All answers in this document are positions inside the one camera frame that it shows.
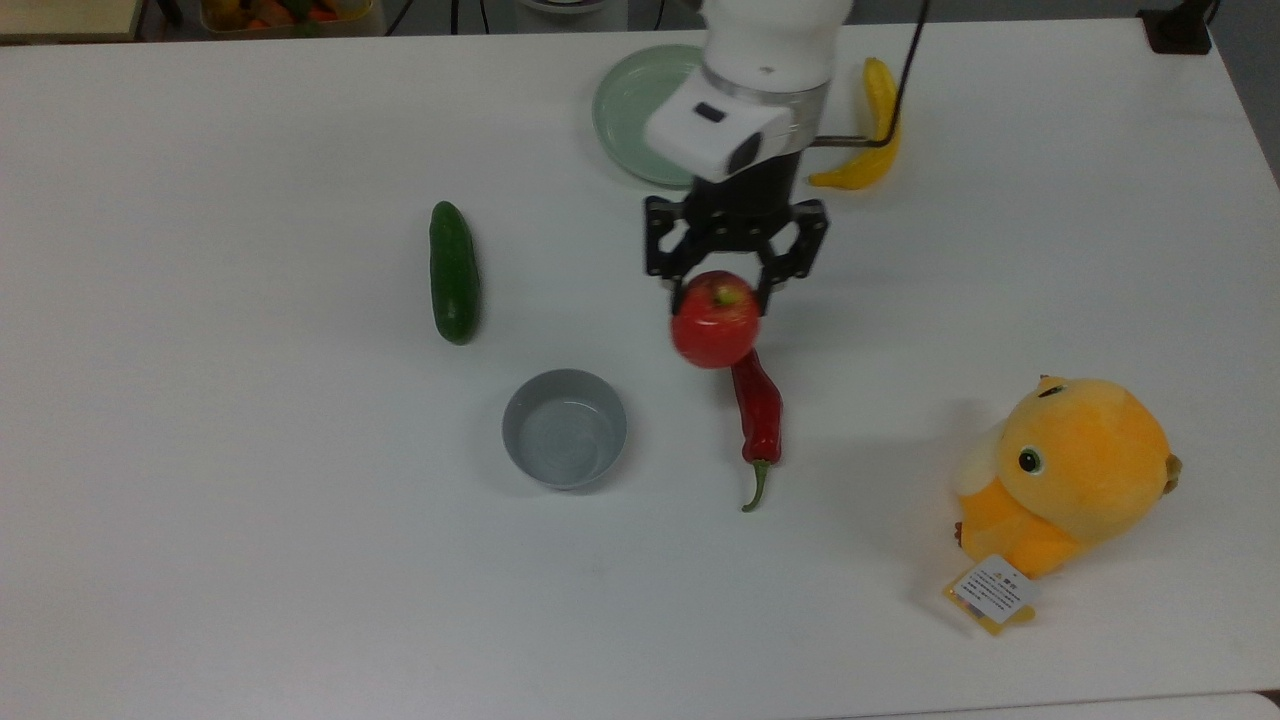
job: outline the cucumber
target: cucumber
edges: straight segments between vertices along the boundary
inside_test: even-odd
[[[480,324],[480,269],[471,231],[452,202],[431,210],[430,240],[435,329],[453,345],[466,345]]]

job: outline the plush toy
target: plush toy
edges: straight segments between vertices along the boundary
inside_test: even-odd
[[[956,473],[956,539],[1028,578],[1132,528],[1174,489],[1181,462],[1156,419],[1106,380],[1042,377]]]

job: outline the red chili pepper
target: red chili pepper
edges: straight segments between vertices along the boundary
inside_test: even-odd
[[[773,384],[755,350],[733,364],[733,393],[742,415],[742,460],[755,468],[755,497],[742,506],[742,512],[755,510],[764,495],[769,468],[782,460],[782,393]]]

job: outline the toy eye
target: toy eye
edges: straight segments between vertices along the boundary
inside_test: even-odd
[[[1039,457],[1039,451],[1034,447],[1024,447],[1018,454],[1018,466],[1028,475],[1038,475],[1044,469],[1044,461]]]

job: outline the white table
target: white table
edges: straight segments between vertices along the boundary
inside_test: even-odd
[[[909,35],[842,31],[824,132]],[[699,40],[0,50],[0,715],[1280,685],[1280,192],[1217,55],[1152,55],[1135,20],[929,27],[890,178],[796,193],[833,229],[762,333],[787,456],[742,515],[730,384],[669,350],[652,190],[589,119],[612,61]],[[465,348],[430,320],[442,199],[483,255]],[[566,365],[628,406],[595,492],[535,487],[499,439],[508,395]],[[940,596],[969,565],[946,475],[1038,373],[1126,384],[1187,470],[993,639]]]
[[[1254,693],[1160,697],[1037,705],[1000,710],[959,710],[924,715],[891,715],[867,720],[1280,720],[1280,707]]]

